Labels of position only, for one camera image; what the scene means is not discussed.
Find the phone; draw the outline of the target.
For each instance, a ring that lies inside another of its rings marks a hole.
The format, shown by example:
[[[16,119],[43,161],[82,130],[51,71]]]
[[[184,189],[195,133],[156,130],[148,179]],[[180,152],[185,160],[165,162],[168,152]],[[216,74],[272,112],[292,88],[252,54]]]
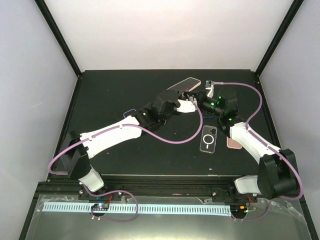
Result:
[[[218,129],[215,126],[202,127],[199,150],[203,153],[214,154],[216,151]]]
[[[136,109],[135,108],[132,108],[130,110],[127,110],[126,112],[123,113],[123,117],[124,118],[127,118],[128,116],[132,116],[133,114],[136,113]]]
[[[193,77],[188,77],[172,86],[170,86],[167,90],[173,90],[179,93],[183,92],[189,92],[201,85],[201,80],[193,78]]]

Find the pink phone case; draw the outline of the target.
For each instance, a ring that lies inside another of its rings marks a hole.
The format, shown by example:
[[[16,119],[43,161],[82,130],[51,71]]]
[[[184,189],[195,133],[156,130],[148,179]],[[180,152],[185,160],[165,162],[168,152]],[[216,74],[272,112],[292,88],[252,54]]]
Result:
[[[237,141],[233,140],[230,137],[226,137],[226,146],[229,149],[234,149],[234,150],[240,150],[243,147],[240,143],[238,143]]]

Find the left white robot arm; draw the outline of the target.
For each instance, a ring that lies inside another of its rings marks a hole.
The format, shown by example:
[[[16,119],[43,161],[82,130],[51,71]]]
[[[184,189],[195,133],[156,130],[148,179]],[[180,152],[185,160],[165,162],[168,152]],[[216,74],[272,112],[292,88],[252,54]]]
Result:
[[[86,185],[89,193],[101,200],[107,195],[108,188],[90,163],[93,157],[122,142],[137,139],[143,133],[155,132],[176,112],[194,111],[196,108],[191,101],[182,100],[174,90],[165,90],[153,102],[119,122],[91,132],[71,131],[65,136],[60,156],[65,175]]]

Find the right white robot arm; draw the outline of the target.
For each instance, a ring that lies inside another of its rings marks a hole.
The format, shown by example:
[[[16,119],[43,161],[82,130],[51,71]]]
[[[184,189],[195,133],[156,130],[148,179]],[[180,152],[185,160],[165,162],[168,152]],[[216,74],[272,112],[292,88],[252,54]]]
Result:
[[[222,87],[218,98],[209,97],[203,91],[184,93],[188,100],[195,100],[197,106],[217,118],[221,132],[239,143],[257,162],[257,175],[237,178],[228,187],[228,198],[240,201],[246,194],[257,194],[268,200],[274,198],[300,199],[303,185],[294,167],[295,154],[290,149],[280,149],[263,139],[239,115],[236,91]]]

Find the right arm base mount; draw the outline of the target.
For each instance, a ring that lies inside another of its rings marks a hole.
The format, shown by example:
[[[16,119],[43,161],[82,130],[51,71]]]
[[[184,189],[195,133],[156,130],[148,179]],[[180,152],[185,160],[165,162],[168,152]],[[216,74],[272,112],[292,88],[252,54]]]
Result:
[[[233,185],[214,185],[211,188],[213,202],[225,204],[257,203],[258,199],[251,193],[238,193]]]

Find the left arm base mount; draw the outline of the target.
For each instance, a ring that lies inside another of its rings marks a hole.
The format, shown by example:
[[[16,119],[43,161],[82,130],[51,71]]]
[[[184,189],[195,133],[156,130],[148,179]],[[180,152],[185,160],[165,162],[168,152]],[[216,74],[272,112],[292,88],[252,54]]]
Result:
[[[88,192],[83,188],[79,191],[78,193],[78,199],[79,200],[93,200],[93,201],[120,201],[123,193],[122,192],[116,192],[116,193],[111,193],[108,195],[101,196],[102,194],[107,193],[108,191],[105,189],[100,189],[96,192],[90,192],[93,195],[99,195],[99,196],[91,196],[88,194]]]

